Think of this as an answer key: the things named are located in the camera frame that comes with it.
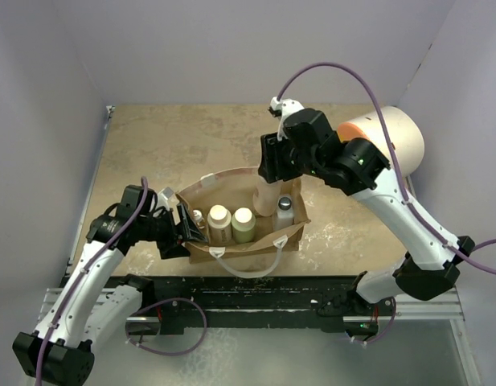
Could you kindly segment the beige pump dispenser bottle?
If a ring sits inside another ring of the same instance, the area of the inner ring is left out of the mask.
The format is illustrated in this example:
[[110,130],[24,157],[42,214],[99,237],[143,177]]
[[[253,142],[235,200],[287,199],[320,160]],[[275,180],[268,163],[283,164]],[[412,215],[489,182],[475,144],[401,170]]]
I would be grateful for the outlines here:
[[263,177],[259,177],[252,196],[252,204],[260,216],[270,217],[276,211],[282,184],[282,181],[268,183]]

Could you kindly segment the white rectangular bottle grey cap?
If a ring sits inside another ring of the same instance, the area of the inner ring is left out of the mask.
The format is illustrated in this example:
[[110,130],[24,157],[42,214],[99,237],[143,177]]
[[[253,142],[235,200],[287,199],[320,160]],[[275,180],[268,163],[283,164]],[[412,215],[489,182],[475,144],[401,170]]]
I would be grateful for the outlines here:
[[273,231],[288,228],[294,223],[293,201],[290,195],[281,195],[273,213]]

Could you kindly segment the brown burlap canvas bag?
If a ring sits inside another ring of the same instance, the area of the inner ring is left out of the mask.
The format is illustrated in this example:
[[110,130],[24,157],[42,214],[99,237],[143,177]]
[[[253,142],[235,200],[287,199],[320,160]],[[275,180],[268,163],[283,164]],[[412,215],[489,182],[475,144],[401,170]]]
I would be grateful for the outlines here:
[[[187,243],[190,263],[216,261],[243,278],[270,274],[285,252],[299,249],[309,223],[301,190],[300,178],[267,184],[255,167],[212,173],[182,189],[177,198],[195,215],[207,237]],[[228,264],[234,257],[259,255],[272,255],[274,261],[252,272]]]

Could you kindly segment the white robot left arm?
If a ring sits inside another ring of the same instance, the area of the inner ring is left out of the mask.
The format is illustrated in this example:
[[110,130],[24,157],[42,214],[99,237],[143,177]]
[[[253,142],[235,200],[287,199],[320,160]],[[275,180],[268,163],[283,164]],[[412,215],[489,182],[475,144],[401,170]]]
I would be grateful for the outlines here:
[[127,252],[138,242],[154,242],[161,257],[188,257],[187,241],[206,236],[183,204],[179,220],[150,199],[125,199],[91,222],[80,260],[54,305],[30,334],[21,332],[12,349],[25,374],[42,385],[82,385],[95,362],[99,343],[126,319],[156,307],[154,282],[126,276],[101,306],[105,285]]

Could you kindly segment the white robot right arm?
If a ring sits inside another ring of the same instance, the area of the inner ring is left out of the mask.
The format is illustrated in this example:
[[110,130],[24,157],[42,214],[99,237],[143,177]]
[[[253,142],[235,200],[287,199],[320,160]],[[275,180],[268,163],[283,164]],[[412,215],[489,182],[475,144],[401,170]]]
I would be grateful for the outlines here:
[[454,287],[460,276],[457,254],[471,253],[475,243],[444,229],[400,189],[401,180],[376,145],[366,138],[341,140],[320,110],[284,103],[269,112],[279,128],[260,139],[259,176],[268,184],[302,175],[319,178],[372,211],[406,249],[390,268],[357,276],[347,297],[354,313],[367,314],[399,294],[428,301]]

